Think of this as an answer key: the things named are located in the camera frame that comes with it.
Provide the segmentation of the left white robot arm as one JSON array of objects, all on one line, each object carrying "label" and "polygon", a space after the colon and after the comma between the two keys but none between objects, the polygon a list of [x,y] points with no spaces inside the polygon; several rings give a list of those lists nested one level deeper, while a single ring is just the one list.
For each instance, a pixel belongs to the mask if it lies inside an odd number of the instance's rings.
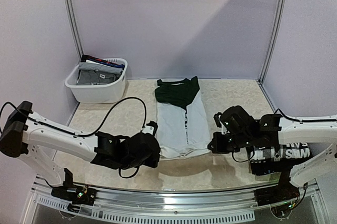
[{"label": "left white robot arm", "polygon": [[20,159],[67,200],[73,200],[78,196],[78,188],[72,184],[72,173],[53,162],[40,147],[118,171],[139,169],[142,165],[156,168],[161,151],[156,130],[157,123],[151,121],[132,137],[113,136],[99,129],[86,133],[44,118],[32,110],[31,102],[23,101],[13,107],[1,128],[1,153]]}]

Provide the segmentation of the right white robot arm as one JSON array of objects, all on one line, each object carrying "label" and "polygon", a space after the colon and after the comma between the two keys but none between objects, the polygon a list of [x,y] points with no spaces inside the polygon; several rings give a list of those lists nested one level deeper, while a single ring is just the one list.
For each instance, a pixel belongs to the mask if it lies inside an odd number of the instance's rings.
[{"label": "right white robot arm", "polygon": [[293,186],[323,174],[336,171],[336,115],[320,117],[290,117],[278,110],[255,119],[242,106],[232,106],[214,116],[221,129],[213,134],[207,148],[214,154],[229,154],[246,147],[277,147],[279,145],[326,143],[328,147],[308,161],[290,169],[287,180],[272,190],[277,201],[283,201]]}]

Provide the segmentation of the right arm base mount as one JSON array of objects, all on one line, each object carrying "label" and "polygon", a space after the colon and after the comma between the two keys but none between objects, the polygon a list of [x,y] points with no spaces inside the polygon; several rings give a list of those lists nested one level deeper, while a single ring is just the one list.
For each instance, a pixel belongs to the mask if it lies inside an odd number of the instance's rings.
[{"label": "right arm base mount", "polygon": [[298,174],[291,176],[290,170],[282,171],[277,185],[255,190],[254,198],[258,206],[295,199],[295,202],[288,206],[288,209],[294,209],[303,201],[309,183],[308,180],[298,180]]}]

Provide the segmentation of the white cloth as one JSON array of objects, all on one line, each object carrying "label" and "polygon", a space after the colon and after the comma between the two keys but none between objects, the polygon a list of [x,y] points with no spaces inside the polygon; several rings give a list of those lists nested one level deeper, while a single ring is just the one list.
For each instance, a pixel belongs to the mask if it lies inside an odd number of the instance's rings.
[{"label": "white cloth", "polygon": [[187,159],[210,152],[211,140],[198,78],[157,81],[157,140],[165,160]]}]

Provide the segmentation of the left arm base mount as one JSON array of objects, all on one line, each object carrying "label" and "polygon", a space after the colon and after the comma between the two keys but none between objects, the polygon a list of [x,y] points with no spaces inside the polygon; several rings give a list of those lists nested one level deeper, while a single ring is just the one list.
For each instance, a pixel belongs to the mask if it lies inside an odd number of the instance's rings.
[{"label": "left arm base mount", "polygon": [[52,187],[51,196],[63,200],[71,201],[73,205],[93,206],[97,190],[88,185],[78,186],[73,183],[73,174],[67,169],[65,180],[59,187]]}]

